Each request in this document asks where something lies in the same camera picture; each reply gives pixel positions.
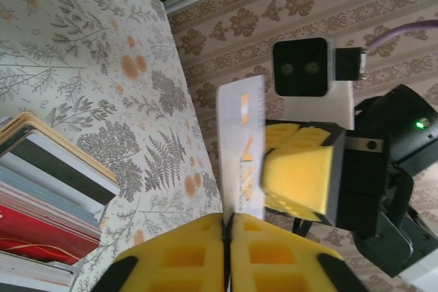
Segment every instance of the floral wallpaper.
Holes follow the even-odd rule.
[[[330,36],[339,47],[363,46],[398,25],[438,18],[438,0],[200,0],[169,15],[213,171],[218,178],[216,91],[224,83],[266,76],[266,114],[283,117],[272,85],[272,45]],[[368,56],[355,101],[405,83],[438,109],[438,31],[420,30],[386,42]],[[411,204],[438,225],[438,164],[415,177]],[[286,229],[291,219],[267,214]],[[371,291],[415,291],[364,259],[346,231],[315,225],[310,237],[338,250]]]
[[[33,111],[117,177],[74,292],[124,249],[221,210],[159,0],[0,0],[0,104],[0,116]]]

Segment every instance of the book spine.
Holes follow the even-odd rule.
[[[0,250],[73,265],[98,243],[0,204]]]

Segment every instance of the purple cable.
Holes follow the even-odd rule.
[[[384,44],[386,41],[399,36],[400,34],[405,34],[406,32],[424,30],[424,29],[433,29],[438,28],[438,20],[428,20],[428,21],[418,21],[413,23],[408,23],[405,25],[401,25],[399,27],[395,27],[390,29],[389,31],[381,34],[379,37],[371,40],[367,44],[368,51],[373,51],[380,45]]]

